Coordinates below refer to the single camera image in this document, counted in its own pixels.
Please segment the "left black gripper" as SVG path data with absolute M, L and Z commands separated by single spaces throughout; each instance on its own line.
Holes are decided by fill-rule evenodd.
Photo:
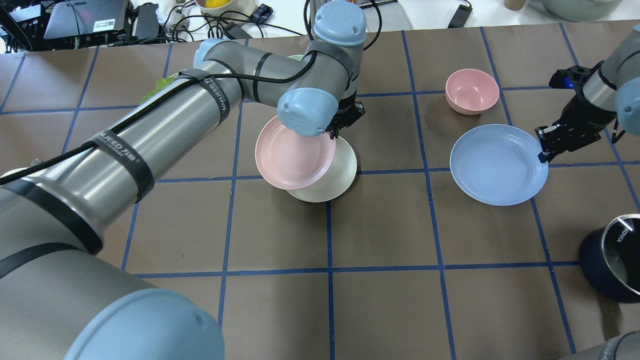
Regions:
M 365 107 L 356 97 L 357 91 L 339 101 L 336 114 L 334 114 L 327 126 L 327 132 L 330 133 L 330 139 L 332 141 L 339 138 L 340 130 L 349 128 L 365 115 Z

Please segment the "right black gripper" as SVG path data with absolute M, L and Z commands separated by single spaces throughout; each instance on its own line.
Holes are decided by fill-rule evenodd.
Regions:
M 550 163 L 565 151 L 580 150 L 599 141 L 601 131 L 617 118 L 613 104 L 617 87 L 602 75 L 601 66 L 575 65 L 558 69 L 551 76 L 550 88 L 573 90 L 574 96 L 551 126 L 534 129 L 541 146 L 537 155 L 540 163 Z M 625 134 L 624 129 L 613 129 L 610 143 L 617 144 Z

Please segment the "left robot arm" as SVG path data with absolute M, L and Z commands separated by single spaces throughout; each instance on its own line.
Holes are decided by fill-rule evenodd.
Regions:
M 3 360 L 222 360 L 221 326 L 178 292 L 97 258 L 103 232 L 243 100 L 277 109 L 302 136 L 354 114 L 366 17 L 323 4 L 304 59 L 228 39 L 110 129 L 1 178 Z

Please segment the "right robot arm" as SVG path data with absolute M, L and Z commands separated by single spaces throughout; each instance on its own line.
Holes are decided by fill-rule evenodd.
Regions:
M 614 122 L 612 143 L 626 133 L 639 135 L 640 32 L 636 23 L 629 35 L 592 68 L 574 65 L 558 69 L 548 86 L 569 89 L 574 96 L 551 126 L 535 128 L 541 145 L 537 157 L 549 163 L 565 152 L 575 152 L 601 139 L 601 132 Z

